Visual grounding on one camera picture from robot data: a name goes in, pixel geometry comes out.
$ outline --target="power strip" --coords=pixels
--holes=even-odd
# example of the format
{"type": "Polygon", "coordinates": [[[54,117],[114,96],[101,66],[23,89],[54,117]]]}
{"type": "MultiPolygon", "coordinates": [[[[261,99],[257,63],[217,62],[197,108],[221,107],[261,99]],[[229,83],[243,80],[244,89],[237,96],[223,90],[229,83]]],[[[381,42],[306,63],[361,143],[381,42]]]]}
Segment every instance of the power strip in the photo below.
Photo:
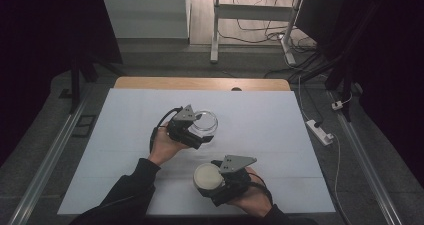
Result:
{"type": "Polygon", "coordinates": [[[322,130],[321,127],[315,127],[316,122],[314,120],[309,120],[306,122],[306,125],[308,125],[308,128],[315,134],[315,136],[319,139],[319,141],[322,143],[322,145],[327,146],[331,143],[333,143],[333,134],[325,133],[324,130],[322,130]]]}

